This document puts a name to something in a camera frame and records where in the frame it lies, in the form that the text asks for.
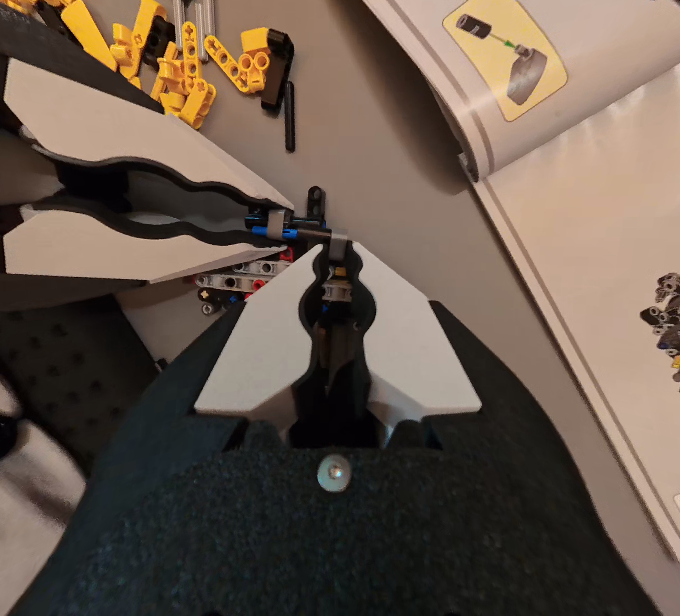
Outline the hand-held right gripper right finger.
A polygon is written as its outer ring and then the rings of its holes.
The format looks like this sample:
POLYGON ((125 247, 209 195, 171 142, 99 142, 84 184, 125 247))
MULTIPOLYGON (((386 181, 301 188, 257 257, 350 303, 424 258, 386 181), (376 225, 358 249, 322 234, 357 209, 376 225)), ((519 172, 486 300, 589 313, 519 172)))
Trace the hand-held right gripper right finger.
POLYGON ((376 310, 363 338, 369 412, 388 436, 404 420, 477 413, 481 400, 427 296, 360 243, 352 248, 376 310))

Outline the black curved lego liftarm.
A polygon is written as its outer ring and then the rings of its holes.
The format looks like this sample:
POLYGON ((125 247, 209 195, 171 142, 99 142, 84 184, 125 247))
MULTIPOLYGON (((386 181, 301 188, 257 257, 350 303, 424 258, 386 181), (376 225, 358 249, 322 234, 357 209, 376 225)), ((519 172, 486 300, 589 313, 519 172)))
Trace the black curved lego liftarm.
POLYGON ((269 28, 267 30, 269 67, 265 76, 265 86, 261 91, 260 104, 263 110, 278 114, 285 93, 285 85, 290 76, 294 58, 294 44, 284 32, 269 28))

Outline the person's white shirt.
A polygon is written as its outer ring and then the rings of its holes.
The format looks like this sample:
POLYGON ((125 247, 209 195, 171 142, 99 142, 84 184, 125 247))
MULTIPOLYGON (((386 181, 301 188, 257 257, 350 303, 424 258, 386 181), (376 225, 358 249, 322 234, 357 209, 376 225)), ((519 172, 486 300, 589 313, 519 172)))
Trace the person's white shirt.
POLYGON ((25 416, 1 378, 1 614, 43 568, 84 493, 62 445, 25 416))

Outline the grey lego car chassis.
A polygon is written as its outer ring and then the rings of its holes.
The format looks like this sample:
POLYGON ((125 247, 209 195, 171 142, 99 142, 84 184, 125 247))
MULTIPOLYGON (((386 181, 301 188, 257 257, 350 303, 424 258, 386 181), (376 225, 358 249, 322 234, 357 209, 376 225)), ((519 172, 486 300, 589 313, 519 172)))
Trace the grey lego car chassis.
MULTIPOLYGON (((321 187, 310 187, 307 192, 307 209, 302 218, 291 217, 284 222, 284 229, 291 233, 301 227, 326 229, 326 193, 321 187)), ((266 283, 285 271, 294 261, 308 251, 309 245, 295 239, 288 241, 286 247, 273 255, 247 263, 237 263, 222 271, 212 270, 195 275, 192 280, 197 287, 197 296, 204 315, 214 315, 228 310, 232 305, 248 299, 266 283)), ((324 380, 325 390, 329 389, 332 370, 332 328, 346 322, 350 312, 352 287, 346 268, 331 263, 328 279, 324 283, 322 309, 319 323, 316 324, 320 346, 320 377, 324 380)))

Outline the pile of yellow lego pieces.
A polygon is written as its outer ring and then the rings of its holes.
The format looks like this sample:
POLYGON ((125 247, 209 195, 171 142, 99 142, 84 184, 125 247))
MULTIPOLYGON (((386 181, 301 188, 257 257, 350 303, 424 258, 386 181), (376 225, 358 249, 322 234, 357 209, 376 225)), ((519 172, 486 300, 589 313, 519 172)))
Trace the pile of yellow lego pieces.
MULTIPOLYGON (((143 64, 156 73, 150 97, 167 115, 195 130, 200 129, 215 99, 216 88, 203 77, 198 53, 194 0, 186 8, 183 52, 175 44, 175 27, 164 5, 141 0, 133 27, 113 25, 113 43, 106 39, 83 0, 1 0, 1 5, 34 18, 72 41, 78 49, 141 89, 143 64)), ((269 67, 267 30, 257 27, 242 32, 242 53, 235 58, 217 39, 208 36, 209 60, 221 69, 230 84, 245 95, 260 93, 269 67)))

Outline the lego instruction booklet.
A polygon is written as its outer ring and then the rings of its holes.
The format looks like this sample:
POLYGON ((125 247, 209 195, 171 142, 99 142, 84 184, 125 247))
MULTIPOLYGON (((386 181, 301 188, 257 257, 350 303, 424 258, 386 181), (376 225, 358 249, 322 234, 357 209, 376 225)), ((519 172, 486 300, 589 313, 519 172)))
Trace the lego instruction booklet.
POLYGON ((679 557, 679 0, 363 0, 679 557))

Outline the black lego axle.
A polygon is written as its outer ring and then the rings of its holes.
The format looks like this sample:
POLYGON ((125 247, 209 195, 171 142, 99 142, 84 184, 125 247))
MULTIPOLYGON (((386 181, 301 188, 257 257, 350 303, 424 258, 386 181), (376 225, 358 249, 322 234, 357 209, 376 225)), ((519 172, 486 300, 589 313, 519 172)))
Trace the black lego axle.
POLYGON ((295 91, 290 80, 286 81, 284 89, 284 127, 285 149, 293 153, 296 150, 295 91))

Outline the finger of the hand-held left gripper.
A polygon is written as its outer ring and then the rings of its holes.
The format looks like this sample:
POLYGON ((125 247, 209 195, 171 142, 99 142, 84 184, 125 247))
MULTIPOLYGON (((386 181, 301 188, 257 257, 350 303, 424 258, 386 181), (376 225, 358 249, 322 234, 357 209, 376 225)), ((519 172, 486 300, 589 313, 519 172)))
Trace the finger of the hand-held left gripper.
POLYGON ((146 281, 253 261, 285 250, 240 217, 208 227, 159 211, 116 212, 60 191, 3 208, 4 270, 13 275, 146 281))
POLYGON ((33 136, 33 147, 55 161, 91 169, 118 165, 242 205, 293 209, 266 180, 175 116, 18 59, 8 61, 4 100, 33 136))

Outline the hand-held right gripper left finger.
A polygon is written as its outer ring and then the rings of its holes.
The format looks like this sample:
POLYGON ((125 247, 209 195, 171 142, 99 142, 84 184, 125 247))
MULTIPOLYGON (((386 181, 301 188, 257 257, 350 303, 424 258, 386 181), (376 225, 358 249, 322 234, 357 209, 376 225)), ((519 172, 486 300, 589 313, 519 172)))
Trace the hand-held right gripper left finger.
POLYGON ((195 401, 199 415, 274 426, 283 439, 298 420, 296 389, 318 362, 326 247, 317 244, 251 296, 195 401))

